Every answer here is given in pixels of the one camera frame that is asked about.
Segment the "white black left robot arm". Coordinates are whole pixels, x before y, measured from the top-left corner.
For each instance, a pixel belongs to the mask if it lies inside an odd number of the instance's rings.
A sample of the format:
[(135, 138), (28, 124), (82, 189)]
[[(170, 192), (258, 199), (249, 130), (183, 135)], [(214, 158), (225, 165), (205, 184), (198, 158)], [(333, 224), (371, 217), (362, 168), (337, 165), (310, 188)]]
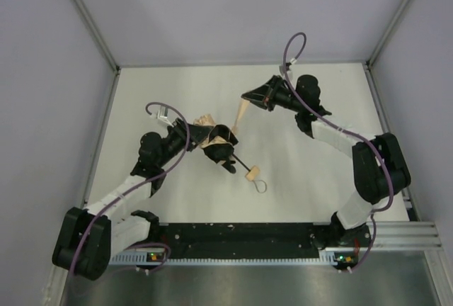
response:
[(135, 205), (162, 187), (168, 163), (177, 165), (187, 152), (205, 147), (214, 139), (215, 128), (214, 123), (202, 119), (186, 123), (178, 118), (167, 127), (165, 137), (157, 132), (144, 134), (137, 162), (126, 179), (100, 200), (66, 212), (52, 263), (94, 281), (103, 275), (112, 257), (150, 238), (159, 219)]

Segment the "aluminium frame post left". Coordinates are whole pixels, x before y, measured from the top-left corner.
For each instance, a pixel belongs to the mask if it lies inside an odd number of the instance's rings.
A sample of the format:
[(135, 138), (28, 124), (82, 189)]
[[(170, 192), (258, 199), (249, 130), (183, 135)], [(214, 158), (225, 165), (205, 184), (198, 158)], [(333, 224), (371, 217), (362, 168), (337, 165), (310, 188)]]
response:
[(120, 71), (120, 66), (115, 61), (112, 52), (110, 51), (105, 39), (102, 36), (93, 16), (91, 15), (84, 0), (70, 0), (76, 9), (79, 18), (86, 27), (88, 34), (97, 47), (103, 59), (107, 62), (110, 69), (117, 74)]

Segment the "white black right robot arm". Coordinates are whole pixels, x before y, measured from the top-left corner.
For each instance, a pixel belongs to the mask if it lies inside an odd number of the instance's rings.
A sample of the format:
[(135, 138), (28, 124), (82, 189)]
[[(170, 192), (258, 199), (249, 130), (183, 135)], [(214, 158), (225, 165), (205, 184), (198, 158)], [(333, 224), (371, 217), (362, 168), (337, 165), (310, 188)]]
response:
[(411, 175), (396, 136), (360, 135), (338, 122), (321, 105), (318, 79), (302, 75), (296, 86), (281, 76), (242, 94), (242, 99), (266, 111), (279, 106), (294, 111), (297, 127), (352, 159), (355, 191), (331, 217), (322, 246), (349, 242), (374, 213), (388, 210), (395, 196), (410, 185)]

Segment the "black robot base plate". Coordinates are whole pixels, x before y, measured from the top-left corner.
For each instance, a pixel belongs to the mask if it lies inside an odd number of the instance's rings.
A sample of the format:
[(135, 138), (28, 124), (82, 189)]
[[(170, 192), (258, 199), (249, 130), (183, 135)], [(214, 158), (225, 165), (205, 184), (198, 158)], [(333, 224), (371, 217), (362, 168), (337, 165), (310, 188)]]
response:
[(369, 227), (338, 236), (314, 223), (161, 223), (147, 242), (171, 248), (172, 259), (314, 259), (328, 247), (365, 249)]

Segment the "beige and black folding umbrella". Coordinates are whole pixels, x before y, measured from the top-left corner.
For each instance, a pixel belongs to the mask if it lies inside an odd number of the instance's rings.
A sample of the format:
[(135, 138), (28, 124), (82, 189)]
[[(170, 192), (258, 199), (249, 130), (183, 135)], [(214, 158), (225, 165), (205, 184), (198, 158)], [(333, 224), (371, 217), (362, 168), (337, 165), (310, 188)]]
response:
[(258, 193), (265, 193), (268, 189), (267, 183), (258, 178), (260, 168), (256, 165), (248, 166), (235, 153), (235, 146), (239, 143), (237, 135), (239, 133), (239, 122), (245, 115), (250, 102), (241, 99), (236, 113), (234, 124), (228, 127), (214, 121), (210, 114), (201, 115), (195, 119), (193, 125), (199, 127), (210, 127), (210, 132), (206, 139), (201, 141), (199, 147), (209, 159), (215, 164), (219, 164), (230, 174), (236, 173), (235, 164), (240, 164), (245, 170), (245, 179), (251, 182)]

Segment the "aluminium frame post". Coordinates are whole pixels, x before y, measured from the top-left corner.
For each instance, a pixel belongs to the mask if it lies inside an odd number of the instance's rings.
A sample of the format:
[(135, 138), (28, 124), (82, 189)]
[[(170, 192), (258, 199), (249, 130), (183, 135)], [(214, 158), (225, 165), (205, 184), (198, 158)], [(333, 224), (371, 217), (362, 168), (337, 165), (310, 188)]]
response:
[(86, 27), (88, 34), (97, 47), (103, 59), (107, 62), (110, 69), (117, 74), (120, 71), (120, 66), (115, 61), (112, 52), (110, 51), (105, 39), (102, 36), (93, 16), (91, 15), (84, 0), (70, 0), (76, 9), (79, 18)]
[(386, 46), (390, 43), (394, 33), (404, 19), (407, 11), (411, 7), (414, 0), (400, 0), (396, 10), (392, 13), (389, 22), (387, 23), (384, 32), (380, 35), (377, 44), (374, 46), (370, 56), (365, 62), (366, 68), (371, 71), (374, 65), (381, 57)]

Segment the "aluminium frame rail front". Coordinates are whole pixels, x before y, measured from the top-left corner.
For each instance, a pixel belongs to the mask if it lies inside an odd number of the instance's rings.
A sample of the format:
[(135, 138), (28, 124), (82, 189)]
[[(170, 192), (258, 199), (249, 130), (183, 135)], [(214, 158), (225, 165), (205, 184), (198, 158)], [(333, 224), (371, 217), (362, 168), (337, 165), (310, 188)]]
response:
[(168, 223), (143, 245), (110, 259), (111, 265), (355, 266), (366, 251), (441, 249), (430, 222), (368, 223), (349, 239), (327, 238), (328, 225), (313, 223)]

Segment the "aluminium frame post right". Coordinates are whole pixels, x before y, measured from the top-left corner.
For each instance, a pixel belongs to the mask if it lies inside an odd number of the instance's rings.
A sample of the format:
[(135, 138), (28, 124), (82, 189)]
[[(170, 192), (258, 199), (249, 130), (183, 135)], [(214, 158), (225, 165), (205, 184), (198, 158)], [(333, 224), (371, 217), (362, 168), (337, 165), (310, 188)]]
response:
[(377, 44), (374, 46), (370, 56), (365, 62), (366, 68), (371, 71), (374, 65), (381, 57), (386, 46), (390, 43), (394, 33), (404, 19), (407, 11), (411, 7), (414, 0), (400, 0), (396, 10), (392, 13), (389, 22), (387, 23), (384, 32), (380, 35)]

